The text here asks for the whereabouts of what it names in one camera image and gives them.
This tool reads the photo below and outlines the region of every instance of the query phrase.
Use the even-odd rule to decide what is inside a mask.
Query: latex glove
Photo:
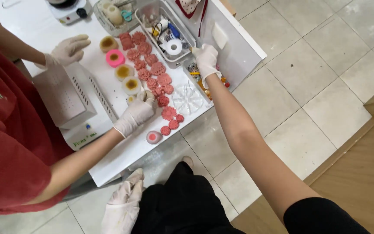
[[[44,54],[46,65],[43,67],[36,64],[36,66],[50,69],[58,65],[68,66],[73,62],[80,61],[84,54],[82,49],[91,43],[88,38],[88,35],[81,34],[61,41],[51,54]]]
[[[139,213],[144,185],[142,168],[136,169],[109,199],[103,216],[102,234],[130,234]]]
[[[124,138],[131,135],[135,129],[149,120],[155,114],[157,104],[154,95],[150,91],[140,91],[122,116],[113,127],[118,130]]]
[[[192,53],[196,57],[203,86],[208,89],[209,86],[207,86],[206,78],[210,74],[216,73],[219,79],[221,78],[221,73],[216,70],[218,52],[213,46],[204,44],[201,49],[192,48]]]

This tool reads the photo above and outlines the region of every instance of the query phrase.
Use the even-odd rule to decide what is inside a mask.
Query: red t-shirt
[[[48,185],[49,166],[71,153],[33,84],[0,53],[0,215],[61,201],[68,188],[45,202],[22,205]]]

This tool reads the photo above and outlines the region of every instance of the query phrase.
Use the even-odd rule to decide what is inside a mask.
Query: teal scissors
[[[123,11],[121,11],[121,15],[126,22],[129,22],[129,21],[132,20],[132,12],[131,11],[123,10]]]

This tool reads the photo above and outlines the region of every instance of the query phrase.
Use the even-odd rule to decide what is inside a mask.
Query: dirty glove
[[[81,34],[61,41],[51,54],[44,54],[46,65],[43,67],[36,64],[36,66],[42,69],[50,69],[57,65],[68,66],[73,62],[80,61],[83,58],[82,49],[91,42],[88,38],[88,35]]]
[[[136,169],[109,199],[103,216],[102,234],[130,234],[139,213],[144,185],[142,168]]]
[[[202,77],[203,86],[208,89],[209,86],[207,86],[206,77],[216,73],[219,79],[221,78],[221,73],[216,70],[218,52],[213,46],[204,44],[201,49],[192,48],[192,53],[196,57],[197,67]]]
[[[154,95],[150,91],[140,91],[136,100],[129,104],[122,116],[113,127],[118,130],[124,138],[131,135],[135,129],[148,121],[155,114],[157,104]]]

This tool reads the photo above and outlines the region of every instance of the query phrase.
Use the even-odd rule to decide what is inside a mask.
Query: white tape roll
[[[181,45],[181,41],[178,39],[169,40],[166,45],[166,51],[169,55],[178,55],[181,53],[183,49],[183,45]]]

